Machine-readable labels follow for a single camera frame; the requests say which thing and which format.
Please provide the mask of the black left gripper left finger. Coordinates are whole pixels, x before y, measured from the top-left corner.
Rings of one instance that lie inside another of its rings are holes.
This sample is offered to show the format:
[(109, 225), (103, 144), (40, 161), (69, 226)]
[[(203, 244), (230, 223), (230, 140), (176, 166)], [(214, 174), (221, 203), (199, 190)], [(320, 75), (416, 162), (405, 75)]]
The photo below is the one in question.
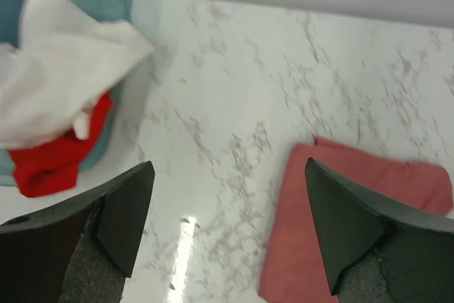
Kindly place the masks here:
[(1, 225), (2, 302), (120, 302), (138, 254), (155, 170), (119, 176)]

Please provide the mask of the salmon pink t-shirt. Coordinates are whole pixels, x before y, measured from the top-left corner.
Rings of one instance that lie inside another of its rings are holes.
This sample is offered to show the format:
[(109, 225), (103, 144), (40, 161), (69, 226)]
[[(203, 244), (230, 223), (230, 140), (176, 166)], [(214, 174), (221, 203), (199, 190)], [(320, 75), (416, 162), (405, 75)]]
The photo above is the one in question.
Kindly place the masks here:
[(306, 190), (309, 158), (365, 187), (432, 214), (453, 208), (447, 171), (428, 162), (381, 158), (318, 137), (292, 149), (282, 180), (258, 294), (266, 302), (336, 302), (323, 267)]

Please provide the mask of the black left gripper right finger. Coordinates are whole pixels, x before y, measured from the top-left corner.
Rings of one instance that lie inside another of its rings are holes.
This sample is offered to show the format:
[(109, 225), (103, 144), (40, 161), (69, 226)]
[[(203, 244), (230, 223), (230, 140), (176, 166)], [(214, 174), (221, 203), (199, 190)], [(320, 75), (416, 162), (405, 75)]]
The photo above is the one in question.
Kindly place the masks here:
[(415, 209), (309, 159), (306, 189), (339, 302), (452, 302), (453, 220)]

